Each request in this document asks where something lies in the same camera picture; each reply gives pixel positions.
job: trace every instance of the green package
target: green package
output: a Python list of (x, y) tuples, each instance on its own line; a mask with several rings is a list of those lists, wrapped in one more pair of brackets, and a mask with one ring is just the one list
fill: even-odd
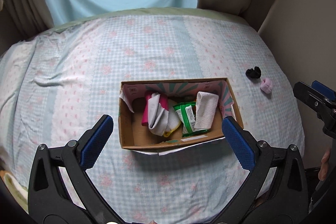
[(183, 123), (182, 137), (194, 136), (209, 132), (208, 129), (195, 129), (196, 102), (179, 103), (174, 106), (174, 110)]

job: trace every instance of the wall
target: wall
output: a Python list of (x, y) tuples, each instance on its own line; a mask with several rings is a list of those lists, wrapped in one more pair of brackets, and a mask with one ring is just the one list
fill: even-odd
[[(336, 0), (276, 0), (259, 34), (290, 83), (318, 80), (336, 90)], [(306, 168), (320, 166), (330, 140), (323, 122), (299, 102)]]

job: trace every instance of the open cardboard box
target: open cardboard box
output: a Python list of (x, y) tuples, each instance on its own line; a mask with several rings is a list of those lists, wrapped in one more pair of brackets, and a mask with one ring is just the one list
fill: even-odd
[[(196, 98), (197, 92), (205, 91), (219, 96), (218, 107), (208, 133), (182, 138), (182, 125), (169, 137), (152, 134), (141, 125), (146, 101), (144, 93), (155, 90), (165, 93), (169, 99), (183, 102), (185, 97)], [(222, 119), (233, 116), (244, 128), (236, 99), (227, 78), (130, 81), (122, 82), (119, 100), (119, 139), (121, 147), (149, 155), (164, 155), (200, 143), (224, 138)]]

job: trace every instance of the human hand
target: human hand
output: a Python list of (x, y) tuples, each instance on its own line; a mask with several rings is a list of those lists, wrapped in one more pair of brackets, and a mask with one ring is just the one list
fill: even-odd
[(321, 160), (321, 169), (319, 171), (319, 180), (325, 180), (327, 173), (328, 173), (328, 168), (329, 168), (329, 164), (328, 164), (328, 160), (330, 157), (330, 148), (328, 148), (326, 150), (326, 152), (324, 153), (322, 160)]

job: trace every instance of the light blue checkered blanket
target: light blue checkered blanket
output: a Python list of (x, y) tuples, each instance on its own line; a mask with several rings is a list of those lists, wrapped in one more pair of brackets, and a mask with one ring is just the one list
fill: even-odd
[[(271, 96), (245, 76), (254, 66), (272, 79)], [(251, 27), (147, 15), (95, 19), (11, 47), (0, 61), (1, 158), (27, 186), (38, 144), (55, 147), (78, 139), (102, 114), (117, 120), (121, 81), (211, 77), (229, 78), (245, 129), (257, 140), (278, 147), (295, 143), (303, 151), (292, 88)], [(116, 122), (87, 173), (125, 221), (160, 224), (209, 221), (248, 174), (225, 140), (164, 156), (123, 150)]]

